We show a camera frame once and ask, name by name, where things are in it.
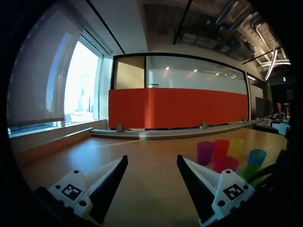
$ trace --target purple cup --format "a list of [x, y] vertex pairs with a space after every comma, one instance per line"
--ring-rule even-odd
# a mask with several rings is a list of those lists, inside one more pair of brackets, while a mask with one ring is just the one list
[[198, 150], [198, 164], [208, 165], [211, 161], [211, 156], [214, 153], [215, 144], [213, 142], [199, 142], [197, 144]]

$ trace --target window blind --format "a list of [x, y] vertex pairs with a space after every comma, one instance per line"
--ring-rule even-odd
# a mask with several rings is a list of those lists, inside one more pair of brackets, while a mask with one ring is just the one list
[[34, 25], [16, 58], [8, 92], [8, 126], [64, 120], [70, 59], [83, 27], [61, 5]]

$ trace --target yellow cup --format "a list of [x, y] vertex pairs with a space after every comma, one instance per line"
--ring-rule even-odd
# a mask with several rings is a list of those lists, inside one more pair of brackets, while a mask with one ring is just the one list
[[230, 139], [230, 146], [228, 148], [228, 156], [239, 159], [243, 149], [244, 140], [241, 139]]

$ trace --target plastic cup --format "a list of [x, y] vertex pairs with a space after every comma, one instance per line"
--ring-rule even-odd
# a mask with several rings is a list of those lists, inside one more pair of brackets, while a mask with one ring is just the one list
[[252, 150], [249, 153], [248, 164], [247, 165], [258, 165], [261, 166], [266, 157], [266, 152], [264, 150]]
[[239, 165], [238, 159], [230, 156], [221, 156], [214, 160], [214, 171], [217, 173], [222, 173], [226, 169], [231, 169], [236, 171]]
[[239, 159], [243, 149], [244, 140], [230, 139], [230, 146], [228, 148], [227, 155]]
[[[248, 181], [253, 175], [255, 175], [257, 172], [259, 172], [261, 169], [262, 168], [259, 165], [248, 165], [242, 170], [241, 177], [245, 181]], [[250, 185], [255, 187], [258, 183], [260, 183], [261, 180], [262, 180], [262, 177], [259, 177], [258, 179], [251, 182]]]
[[214, 160], [216, 158], [226, 156], [228, 147], [230, 146], [229, 140], [216, 140], [214, 141], [215, 149], [214, 149]]
[[208, 165], [211, 161], [211, 156], [214, 153], [215, 144], [213, 142], [199, 142], [197, 144], [198, 150], [198, 164]]

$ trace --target blue cup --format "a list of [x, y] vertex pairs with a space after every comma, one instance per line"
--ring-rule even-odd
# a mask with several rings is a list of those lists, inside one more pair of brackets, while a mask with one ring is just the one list
[[266, 157], [266, 152], [264, 150], [252, 150], [249, 153], [248, 164], [247, 165], [258, 165], [261, 166]]

